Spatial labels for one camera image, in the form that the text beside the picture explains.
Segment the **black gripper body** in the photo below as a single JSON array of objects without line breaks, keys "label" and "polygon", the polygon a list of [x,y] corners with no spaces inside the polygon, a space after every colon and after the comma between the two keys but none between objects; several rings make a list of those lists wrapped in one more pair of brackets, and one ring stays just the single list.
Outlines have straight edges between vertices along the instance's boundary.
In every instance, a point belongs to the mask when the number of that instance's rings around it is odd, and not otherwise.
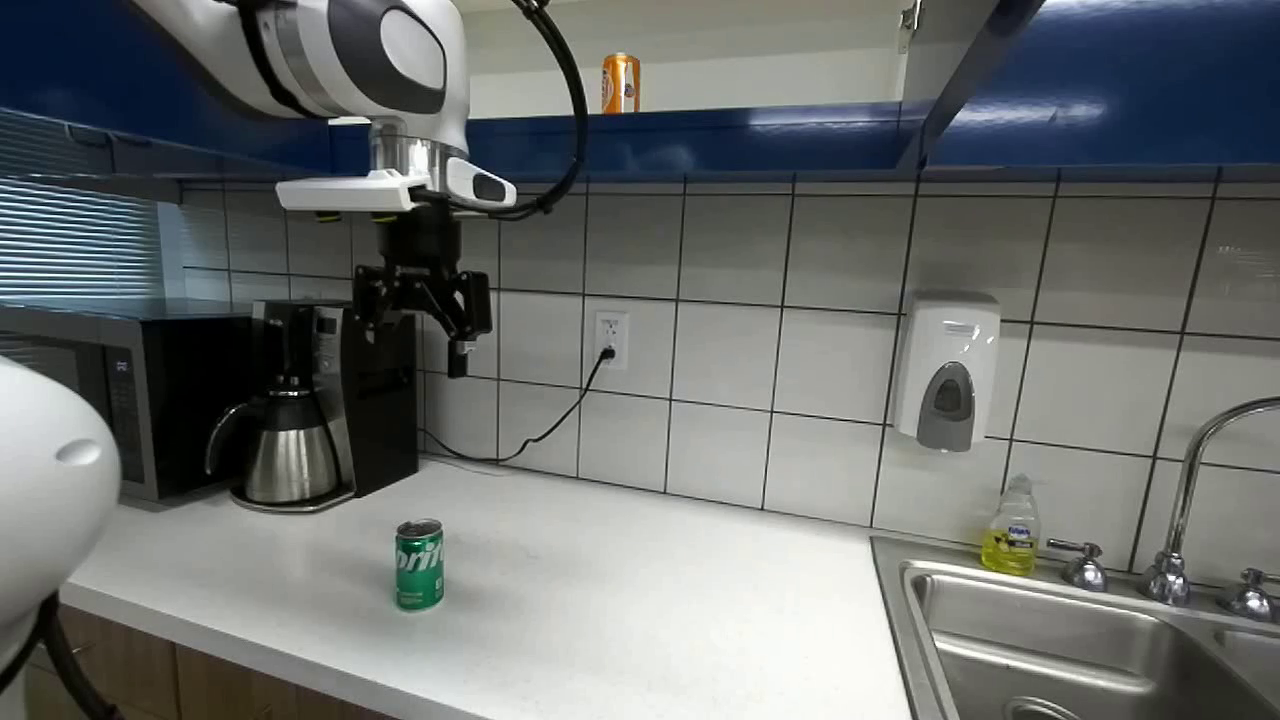
[{"label": "black gripper body", "polygon": [[364,324],[427,312],[447,337],[490,330],[487,275],[459,267],[459,221],[440,208],[403,212],[379,230],[379,266],[357,267],[353,310]]}]

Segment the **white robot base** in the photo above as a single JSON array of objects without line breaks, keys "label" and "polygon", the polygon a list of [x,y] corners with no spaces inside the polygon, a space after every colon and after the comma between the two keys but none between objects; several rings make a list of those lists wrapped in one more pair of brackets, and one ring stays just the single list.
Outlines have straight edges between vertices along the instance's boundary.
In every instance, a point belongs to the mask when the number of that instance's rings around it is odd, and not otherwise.
[{"label": "white robot base", "polygon": [[0,657],[84,566],[121,497],[121,450],[103,416],[15,360],[0,364]]}]

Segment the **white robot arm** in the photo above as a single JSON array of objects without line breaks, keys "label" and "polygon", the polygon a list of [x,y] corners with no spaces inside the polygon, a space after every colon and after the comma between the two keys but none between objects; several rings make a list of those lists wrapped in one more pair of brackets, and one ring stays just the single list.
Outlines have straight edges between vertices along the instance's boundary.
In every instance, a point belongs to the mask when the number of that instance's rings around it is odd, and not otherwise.
[{"label": "white robot arm", "polygon": [[364,121],[367,169],[277,185],[284,212],[385,218],[379,267],[353,275],[374,337],[427,312],[447,371],[490,330],[487,275],[459,271],[459,218],[515,203],[466,156],[466,39],[452,0],[126,0],[228,102],[270,121]]}]

